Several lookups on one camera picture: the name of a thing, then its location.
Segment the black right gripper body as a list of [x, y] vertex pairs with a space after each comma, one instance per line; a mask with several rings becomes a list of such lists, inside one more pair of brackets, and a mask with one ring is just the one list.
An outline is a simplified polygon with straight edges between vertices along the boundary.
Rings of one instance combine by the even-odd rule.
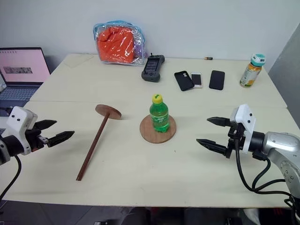
[[230, 130], [228, 132], [229, 139], [228, 139], [227, 150], [225, 153], [226, 158], [230, 158], [233, 150], [235, 150], [236, 153], [240, 150], [241, 144], [243, 144], [245, 141], [244, 131], [245, 128], [242, 125], [242, 123], [234, 122], [231, 125]]

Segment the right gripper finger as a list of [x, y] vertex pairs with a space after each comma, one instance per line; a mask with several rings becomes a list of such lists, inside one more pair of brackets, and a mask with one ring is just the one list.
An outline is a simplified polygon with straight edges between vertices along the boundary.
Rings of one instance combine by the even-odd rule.
[[229, 118], [210, 117], [210, 118], [207, 119], [207, 121], [210, 122], [210, 123], [213, 123], [217, 126], [221, 126], [221, 127], [231, 127], [232, 126]]
[[216, 144], [216, 142], [208, 139], [196, 139], [196, 141], [208, 150], [222, 154], [223, 156], [227, 157], [227, 148], [225, 146]]

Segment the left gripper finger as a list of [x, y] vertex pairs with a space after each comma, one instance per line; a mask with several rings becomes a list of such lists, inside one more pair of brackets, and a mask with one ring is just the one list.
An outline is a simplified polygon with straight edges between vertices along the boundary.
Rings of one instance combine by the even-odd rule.
[[48, 147], [53, 147], [55, 145], [58, 145], [66, 140], [68, 140], [75, 132], [74, 131], [64, 131], [56, 136], [48, 139], [47, 146]]
[[57, 123], [56, 120], [41, 120], [35, 123], [36, 129], [47, 129]]

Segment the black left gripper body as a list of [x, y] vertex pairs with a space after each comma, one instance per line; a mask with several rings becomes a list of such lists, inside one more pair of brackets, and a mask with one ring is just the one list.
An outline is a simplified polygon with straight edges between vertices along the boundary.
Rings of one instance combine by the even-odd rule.
[[32, 129], [25, 131], [25, 137], [30, 145], [31, 152], [37, 151], [47, 145], [48, 139], [41, 135], [42, 130], [36, 129], [34, 125]]

